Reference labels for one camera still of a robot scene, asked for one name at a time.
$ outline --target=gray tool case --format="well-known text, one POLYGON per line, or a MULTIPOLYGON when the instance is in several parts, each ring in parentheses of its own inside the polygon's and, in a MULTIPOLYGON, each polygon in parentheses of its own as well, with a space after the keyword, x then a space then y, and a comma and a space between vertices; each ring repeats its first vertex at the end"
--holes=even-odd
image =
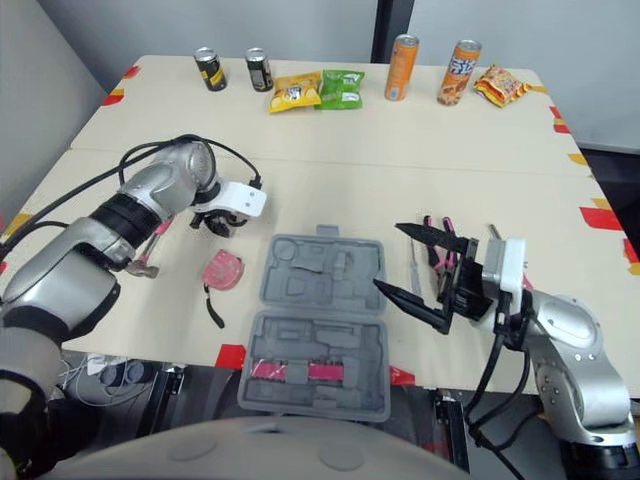
POLYGON ((260 289, 238 403, 241 407, 343 420, 389 417, 385 306, 373 279, 384 280, 382 244, 317 236, 276 235, 260 289))

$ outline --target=snack bag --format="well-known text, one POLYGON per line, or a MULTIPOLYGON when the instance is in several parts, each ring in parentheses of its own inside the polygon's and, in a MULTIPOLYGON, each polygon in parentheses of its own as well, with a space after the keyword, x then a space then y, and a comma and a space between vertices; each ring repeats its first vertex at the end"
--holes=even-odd
POLYGON ((521 82, 504 68, 491 65, 473 85, 478 93, 484 95, 494 105, 506 107, 516 101, 531 88, 521 82))
POLYGON ((276 91, 269 104, 269 113, 319 104, 322 101, 318 94, 321 80, 320 72, 276 78, 276 91))
POLYGON ((360 82, 364 72, 352 70, 324 70, 322 72, 322 103, 316 105, 318 110, 345 110, 362 108, 360 82))

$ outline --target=yellow chip bag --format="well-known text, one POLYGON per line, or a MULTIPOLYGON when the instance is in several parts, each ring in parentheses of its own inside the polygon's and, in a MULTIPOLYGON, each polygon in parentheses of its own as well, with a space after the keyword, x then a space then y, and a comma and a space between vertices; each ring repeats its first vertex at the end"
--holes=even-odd
POLYGON ((322 103, 318 94, 321 80, 322 72, 276 78, 276 91, 269 104, 269 113, 322 103))

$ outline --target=screwdriver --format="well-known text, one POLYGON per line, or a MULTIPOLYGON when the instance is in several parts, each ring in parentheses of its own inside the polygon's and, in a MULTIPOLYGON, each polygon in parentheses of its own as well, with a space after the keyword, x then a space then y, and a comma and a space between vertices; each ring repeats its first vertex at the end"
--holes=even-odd
POLYGON ((422 289, 420 288, 420 276, 418 275, 418 262, 416 262, 416 249, 413 245, 413 239, 411 242, 411 261, 409 267, 411 268, 411 291, 417 297, 422 297, 422 289))

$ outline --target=gray wall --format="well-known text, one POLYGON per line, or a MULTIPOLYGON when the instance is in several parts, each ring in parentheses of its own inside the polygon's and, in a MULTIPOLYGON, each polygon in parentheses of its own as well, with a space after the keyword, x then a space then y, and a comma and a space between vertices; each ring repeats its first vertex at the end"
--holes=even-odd
POLYGON ((637 0, 416 0, 418 62, 443 65, 458 39, 481 65, 535 70, 584 146, 640 152, 637 0))
POLYGON ((367 62, 377 0, 40 0, 102 86, 147 54, 367 62))
POLYGON ((5 223, 104 95, 36 0, 0 0, 0 215, 5 223))

